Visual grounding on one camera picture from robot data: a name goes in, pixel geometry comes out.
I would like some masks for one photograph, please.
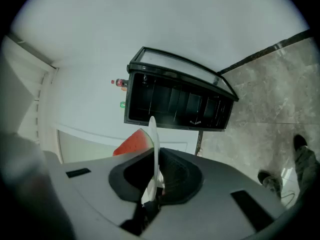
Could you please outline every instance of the black rectangular slot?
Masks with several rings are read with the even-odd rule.
[[[150,110],[153,112],[168,113],[170,98],[174,83],[163,81],[165,79],[157,78],[154,82],[154,90]]]
[[[224,128],[227,124],[227,120],[229,118],[230,110],[232,109],[232,101],[228,100],[225,103],[224,110],[222,112],[222,119],[220,122],[220,127]]]
[[[189,100],[190,92],[184,88],[184,86],[181,89],[179,100],[177,103],[176,113],[175,113],[175,119],[182,119],[186,113],[188,100]]]
[[[231,196],[257,232],[274,221],[246,191],[233,192]]]
[[[178,102],[179,102],[181,90],[182,90],[182,85],[174,86],[171,90],[171,96],[170,96],[169,107],[168,107],[168,112],[171,114],[176,114],[176,111],[178,109]]]
[[[156,78],[151,75],[136,74],[132,87],[131,104],[137,109],[148,110],[153,98]]]
[[[203,124],[207,127],[210,127],[213,119],[215,118],[216,114],[216,106],[217,106],[217,100],[214,100],[210,97],[207,98],[204,113],[203,113]]]
[[[186,106],[185,117],[191,124],[196,125],[198,122],[199,109],[203,97],[199,93],[190,93]]]
[[[68,176],[68,178],[73,178],[73,177],[77,177],[77,176],[88,174],[88,173],[91,173],[91,171],[88,168],[82,168],[78,170],[67,171],[66,175]]]

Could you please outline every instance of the person's leg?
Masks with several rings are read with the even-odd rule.
[[[278,198],[281,198],[282,179],[272,176],[265,170],[258,173],[258,180],[267,189],[274,193]]]
[[[300,188],[299,199],[313,184],[319,173],[320,164],[316,160],[315,153],[308,149],[307,142],[301,135],[294,137],[293,144],[295,149],[295,172]]]

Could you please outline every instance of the small bottle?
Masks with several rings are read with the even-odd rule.
[[[115,84],[116,86],[119,86],[119,87],[127,87],[128,86],[128,80],[124,80],[124,79],[117,79],[115,81]]]

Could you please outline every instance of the white wall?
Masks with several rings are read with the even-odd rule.
[[[29,0],[12,26],[53,61],[96,55],[119,72],[141,46],[219,71],[307,28],[288,0]]]
[[[126,92],[111,84],[112,79],[128,78],[115,70],[108,59],[83,58],[63,61],[52,83],[52,120],[67,134],[105,145],[119,146],[140,127],[124,123],[120,102]],[[162,147],[195,153],[198,132],[158,128]]]
[[[64,163],[112,157],[117,146],[104,145],[59,132],[59,143]]]
[[[33,100],[12,65],[0,53],[0,131],[17,133]]]

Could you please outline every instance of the gray marble tile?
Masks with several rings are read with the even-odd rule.
[[[320,124],[320,67],[319,64],[304,68],[294,84],[295,122]]]
[[[311,38],[224,76],[240,98],[231,121],[320,124],[319,51]]]
[[[219,135],[215,131],[204,131],[201,142],[202,156],[205,158],[213,159],[211,156],[216,150]]]
[[[234,122],[225,132],[203,134],[206,142],[214,139],[216,144],[209,152],[203,150],[202,155],[234,167],[269,170],[280,175],[283,168],[293,166],[293,130],[290,124]]]

